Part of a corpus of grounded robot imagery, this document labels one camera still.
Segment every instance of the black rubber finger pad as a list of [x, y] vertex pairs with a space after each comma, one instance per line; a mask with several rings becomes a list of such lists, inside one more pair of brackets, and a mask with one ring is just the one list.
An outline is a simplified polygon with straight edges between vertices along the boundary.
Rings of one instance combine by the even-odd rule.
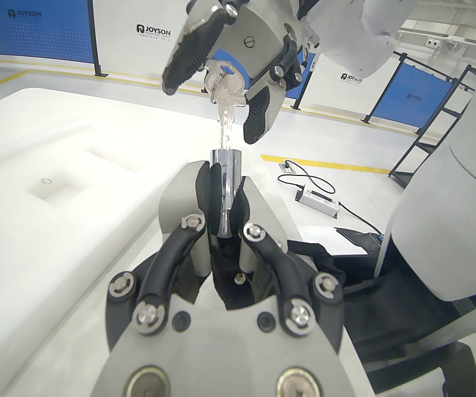
[[243, 140], [254, 144], [266, 131], [266, 111], [269, 106], [269, 88], [264, 87], [249, 101], [249, 115], [243, 124]]
[[177, 88], [189, 80], [216, 43], [225, 25], [226, 12], [215, 11], [210, 19], [193, 32], [186, 34], [174, 53], [172, 62], [163, 71], [163, 91], [173, 95]]

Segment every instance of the key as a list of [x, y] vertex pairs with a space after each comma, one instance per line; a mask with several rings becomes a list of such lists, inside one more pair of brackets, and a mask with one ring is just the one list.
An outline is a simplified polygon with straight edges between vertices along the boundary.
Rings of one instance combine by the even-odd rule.
[[230, 150], [234, 107], [245, 106], [242, 91], [245, 79], [227, 60], [209, 60], [205, 76], [205, 89], [210, 92], [210, 102], [218, 105], [218, 121], [221, 126], [220, 148]]

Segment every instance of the metal rack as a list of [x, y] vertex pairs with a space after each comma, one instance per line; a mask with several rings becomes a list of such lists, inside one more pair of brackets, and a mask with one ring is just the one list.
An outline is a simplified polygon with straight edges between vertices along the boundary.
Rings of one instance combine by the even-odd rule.
[[[453, 127], [455, 127], [455, 125], [457, 125], [459, 119], [462, 117], [465, 110], [468, 108], [469, 102], [468, 102], [468, 104], [466, 104], [465, 108], [461, 112], [455, 112], [455, 111], [445, 107], [447, 102], [449, 101], [451, 96], [455, 93], [455, 91], [459, 88], [459, 86], [464, 85], [464, 83], [462, 83], [462, 82], [464, 80], [464, 77], [468, 74], [468, 72], [472, 72], [473, 74], [476, 75], [476, 68], [473, 68], [471, 65], [468, 65], [459, 78], [453, 79], [451, 89], [449, 90], [447, 95], [444, 97], [444, 100], [442, 100], [442, 102], [439, 104], [438, 108], [436, 109], [434, 114], [431, 116], [429, 121], [427, 121], [427, 123], [421, 129], [418, 129], [418, 131], [416, 132], [416, 134], [418, 134], [418, 137], [414, 140], [412, 145], [405, 152], [405, 154], [398, 161], [398, 163], [395, 164], [393, 169], [389, 172], [389, 174], [388, 174], [389, 177], [394, 178], [403, 189], [405, 189], [405, 187], [409, 184], [410, 180], [412, 179], [412, 176], [414, 176], [415, 172], [421, 166], [421, 164], [420, 164], [418, 166], [418, 168], [416, 168], [415, 172], [398, 171], [398, 167], [405, 160], [405, 158], [412, 151], [412, 149], [414, 147], [418, 147], [418, 148], [422, 149], [423, 151], [425, 151], [425, 153], [427, 153], [427, 157], [429, 157], [440, 146], [442, 141], [447, 137], [447, 135], [451, 132], [451, 130], [453, 130]], [[474, 91], [474, 89], [470, 88], [470, 87], [466, 87], [466, 90]], [[425, 132], [431, 126], [431, 124], [436, 119], [438, 114], [440, 114], [440, 112], [444, 112], [444, 113], [447, 113], [447, 114], [451, 115], [452, 117], [455, 118], [455, 121], [453, 121], [453, 124], [451, 124], [449, 129], [447, 129], [447, 131], [444, 133], [444, 135], [442, 136], [442, 138], [438, 141], [438, 143], [436, 145], [428, 144], [426, 142], [421, 142], [421, 139], [423, 138]]]
[[[426, 65], [425, 63], [419, 61], [419, 60], [416, 60], [416, 59], [413, 59], [412, 57], [408, 56], [406, 53], [398, 53], [397, 51], [393, 51], [393, 53], [395, 55], [398, 55], [399, 56], [399, 59], [398, 59], [398, 66], [396, 67], [392, 77], [390, 78], [389, 80], [389, 83], [387, 83], [385, 89], [383, 90], [383, 92], [381, 93], [381, 96], [380, 98], [378, 99], [378, 101], [376, 102], [374, 108], [372, 108], [372, 111], [364, 118], [362, 119], [361, 121], [364, 122], [365, 124], [368, 124], [370, 119], [372, 118], [372, 116], [374, 115], [374, 112], [376, 112], [376, 109], [378, 108], [378, 106], [380, 105], [381, 101], [383, 100], [383, 97], [385, 97], [385, 94], [387, 93], [389, 87], [392, 85], [394, 79], [395, 79], [395, 76], [397, 76], [400, 68], [402, 67], [402, 65], [404, 63], [407, 63], [407, 61], [409, 62], [413, 62], [414, 64], [416, 64], [416, 66], [421, 66], [423, 68], [427, 68], [427, 71], [429, 74], [432, 74], [432, 75], [435, 75], [435, 74], [439, 74], [440, 76], [444, 77], [446, 79], [446, 81], [449, 81], [450, 83], [452, 83], [452, 80], [451, 80], [451, 77], [448, 76], [447, 74], [445, 74], [444, 72], [441, 72], [441, 71], [438, 71], [436, 68], [433, 68], [429, 65]], [[468, 90], [471, 90], [471, 91], [474, 91], [475, 89], [469, 87], [468, 85], [466, 85], [465, 83], [462, 83], [462, 82], [459, 82], [459, 85], [462, 85], [464, 90], [465, 91], [468, 91]], [[417, 131], [416, 131], [416, 134], [418, 134], [421, 129], [423, 127], [420, 127]]]

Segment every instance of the black cable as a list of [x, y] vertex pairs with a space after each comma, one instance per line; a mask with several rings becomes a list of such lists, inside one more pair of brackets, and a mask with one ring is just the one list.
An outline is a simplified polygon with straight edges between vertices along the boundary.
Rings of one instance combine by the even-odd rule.
[[314, 183], [314, 185], [315, 185], [316, 187], [318, 187], [321, 191], [323, 191], [323, 192], [325, 192], [325, 193], [327, 193], [327, 194], [334, 194], [334, 193], [336, 193], [336, 188], [334, 188], [334, 187], [331, 185], [331, 183], [327, 182], [327, 181], [326, 181], [325, 179], [323, 179], [322, 177], [310, 176], [310, 174], [293, 174], [293, 173], [281, 174], [280, 176], [278, 176], [278, 177], [276, 178], [276, 180], [278, 180], [278, 181], [281, 182], [281, 183], [285, 183], [286, 185], [295, 185], [296, 187], [298, 187], [298, 188], [300, 188], [300, 189], [303, 189], [303, 188], [304, 188], [304, 185], [299, 185], [299, 184], [297, 184], [297, 183], [291, 183], [291, 182], [284, 182], [284, 180], [280, 180], [280, 177], [289, 177], [289, 176], [291, 176], [291, 177], [307, 177], [307, 178], [309, 178], [310, 180], [311, 180], [312, 178], [315, 178], [315, 179], [318, 179], [318, 180], [322, 180], [324, 183], [327, 183], [329, 186], [331, 186], [332, 189], [333, 189], [333, 191], [327, 191], [327, 190], [325, 190], [324, 188], [321, 188], [321, 187], [320, 187], [319, 185], [317, 185], [315, 182], [313, 182], [313, 183]]
[[370, 224], [365, 218], [363, 217], [360, 217], [359, 215], [357, 215], [355, 212], [352, 212], [350, 209], [348, 209], [344, 204], [342, 204], [341, 202], [339, 202], [339, 206], [341, 206], [342, 208], [345, 208], [345, 210], [347, 210], [347, 212], [350, 212], [354, 217], [356, 218], [359, 218], [361, 221], [363, 221], [366, 225], [370, 225], [370, 227], [372, 227], [372, 229], [374, 229], [376, 232], [378, 232], [378, 234], [381, 234], [381, 232], [378, 230], [377, 227], [375, 227], [374, 225]]
[[[297, 164], [296, 162], [293, 162], [292, 160], [289, 160], [289, 159], [286, 159], [284, 164], [286, 166], [286, 168], [289, 168], [289, 163], [292, 163], [293, 165], [299, 167], [302, 171], [304, 171], [305, 174], [281, 174], [280, 176], [278, 176], [276, 178], [276, 180], [278, 180], [279, 182], [281, 183], [285, 183], [286, 185], [293, 185], [295, 187], [298, 187], [300, 189], [304, 189], [304, 185], [299, 185], [297, 183], [291, 183], [291, 182], [284, 182], [284, 180], [280, 180], [280, 177], [287, 177], [287, 176], [292, 176], [292, 177], [307, 177], [316, 187], [318, 187], [321, 191], [327, 193], [327, 194], [334, 194], [336, 193], [336, 188], [333, 187], [333, 185], [331, 183], [329, 183], [327, 180], [323, 179], [322, 177], [317, 177], [317, 176], [311, 176], [310, 174], [308, 174], [308, 171], [306, 171], [302, 166], [300, 166], [299, 164]], [[327, 183], [329, 187], [332, 188], [332, 191], [327, 191], [325, 190], [324, 188], [321, 188], [319, 185], [317, 185], [313, 179], [318, 179], [318, 180], [322, 180], [324, 183]], [[360, 219], [361, 221], [363, 221], [366, 225], [370, 225], [370, 227], [372, 227], [372, 229], [374, 229], [376, 232], [378, 232], [378, 234], [381, 234], [381, 232], [372, 224], [370, 224], [365, 218], [363, 217], [360, 217], [359, 215], [357, 215], [355, 212], [352, 212], [350, 209], [348, 209], [344, 204], [342, 204], [341, 202], [339, 202], [339, 206], [341, 206], [342, 208], [345, 208], [345, 210], [349, 213], [351, 213], [354, 217]]]
[[[285, 160], [285, 165], [286, 165], [286, 168], [289, 168], [289, 164], [288, 163], [292, 163], [293, 165], [299, 167], [302, 171], [304, 171], [304, 174], [306, 174], [306, 177], [308, 177], [310, 179], [310, 182], [312, 182], [316, 187], [318, 187], [321, 191], [327, 193], [327, 194], [334, 194], [336, 193], [336, 188], [333, 187], [333, 185], [331, 183], [329, 183], [327, 180], [321, 178], [321, 177], [317, 177], [317, 176], [310, 176], [310, 174], [308, 174], [308, 171], [306, 171], [304, 168], [302, 168], [302, 166], [300, 166], [299, 164], [297, 164], [296, 162], [293, 162], [292, 160], [289, 160], [289, 159], [286, 159]], [[322, 180], [324, 183], [327, 183], [327, 185], [329, 187], [331, 187], [333, 189], [333, 191], [327, 191], [323, 188], [321, 188], [319, 185], [317, 185], [313, 179], [316, 178], [316, 179], [319, 179], [319, 180]]]

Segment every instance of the white robot body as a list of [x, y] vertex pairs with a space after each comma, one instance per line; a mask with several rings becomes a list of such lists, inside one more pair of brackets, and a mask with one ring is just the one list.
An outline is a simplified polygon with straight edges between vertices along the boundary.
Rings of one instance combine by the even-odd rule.
[[447, 140], [414, 174], [388, 230], [437, 297], [476, 294], [476, 92]]
[[393, 35], [419, 0], [321, 0], [306, 18], [321, 51], [365, 78], [393, 54]]

